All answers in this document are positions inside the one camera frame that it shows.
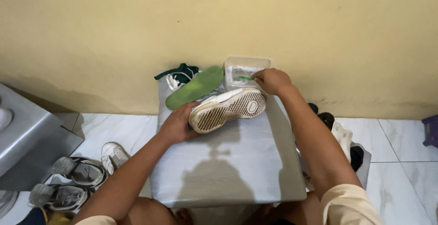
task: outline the person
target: person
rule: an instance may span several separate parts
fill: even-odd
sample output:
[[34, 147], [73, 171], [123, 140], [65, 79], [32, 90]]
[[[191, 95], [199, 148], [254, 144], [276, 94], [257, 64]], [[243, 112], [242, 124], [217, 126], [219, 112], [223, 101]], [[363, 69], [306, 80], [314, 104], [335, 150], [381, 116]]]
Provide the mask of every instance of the person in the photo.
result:
[[[270, 68], [255, 73], [253, 78], [266, 93], [281, 99], [315, 191], [309, 192], [303, 201], [281, 203], [275, 208], [271, 204], [262, 205], [244, 224], [383, 224], [339, 143], [308, 106], [289, 76]], [[72, 224], [193, 225], [187, 209], [173, 215], [157, 200], [138, 195], [171, 145], [199, 135], [188, 127], [190, 112], [199, 104], [190, 102], [174, 110], [159, 132], [91, 196]]]

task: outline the purple basket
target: purple basket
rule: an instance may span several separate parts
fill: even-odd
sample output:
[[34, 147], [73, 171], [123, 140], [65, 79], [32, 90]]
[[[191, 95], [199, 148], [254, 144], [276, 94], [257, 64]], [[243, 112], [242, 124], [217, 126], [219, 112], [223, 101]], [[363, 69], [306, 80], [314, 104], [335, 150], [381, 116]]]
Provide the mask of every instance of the purple basket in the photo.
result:
[[431, 116], [421, 121], [424, 124], [424, 146], [438, 148], [438, 115]]

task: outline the beige sleeve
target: beige sleeve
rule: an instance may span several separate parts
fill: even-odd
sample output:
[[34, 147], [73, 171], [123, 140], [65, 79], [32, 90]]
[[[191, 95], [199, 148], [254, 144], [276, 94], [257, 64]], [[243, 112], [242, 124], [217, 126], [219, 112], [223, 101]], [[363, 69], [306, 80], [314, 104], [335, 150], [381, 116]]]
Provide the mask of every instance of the beige sleeve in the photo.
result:
[[382, 225], [367, 193], [359, 186], [341, 184], [327, 191], [321, 199], [323, 224]]
[[92, 216], [76, 223], [76, 225], [117, 225], [117, 223], [109, 216]]

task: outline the leg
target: leg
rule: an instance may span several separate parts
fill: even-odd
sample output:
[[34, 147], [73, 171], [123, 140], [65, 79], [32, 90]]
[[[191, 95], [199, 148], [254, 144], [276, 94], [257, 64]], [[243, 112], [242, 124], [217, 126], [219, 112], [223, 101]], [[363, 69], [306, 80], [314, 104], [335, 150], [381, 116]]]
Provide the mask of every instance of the leg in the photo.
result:
[[309, 192], [306, 200], [281, 203], [276, 208], [268, 204], [262, 205], [244, 225], [271, 225], [280, 219], [295, 225], [320, 225], [322, 210], [316, 193]]
[[122, 225], [193, 225], [187, 210], [182, 209], [174, 216], [166, 206], [157, 200], [139, 197], [129, 215], [118, 224]]

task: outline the white tile floor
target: white tile floor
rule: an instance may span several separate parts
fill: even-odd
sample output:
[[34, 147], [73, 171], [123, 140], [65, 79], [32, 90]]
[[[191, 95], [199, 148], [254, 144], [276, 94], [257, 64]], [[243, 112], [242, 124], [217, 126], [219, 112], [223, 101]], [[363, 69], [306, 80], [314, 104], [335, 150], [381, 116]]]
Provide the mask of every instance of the white tile floor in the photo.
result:
[[[82, 114], [61, 115], [64, 126], [85, 141], [73, 155], [100, 159], [100, 148], [116, 141], [134, 154], [156, 130], [156, 116]], [[438, 225], [438, 149], [424, 147], [420, 121], [337, 118], [353, 131], [353, 141], [371, 152], [369, 199], [388, 225]], [[14, 225], [28, 212], [23, 192], [0, 225]], [[141, 196], [150, 196], [148, 183]], [[250, 208], [194, 209], [196, 224], [239, 224]]]

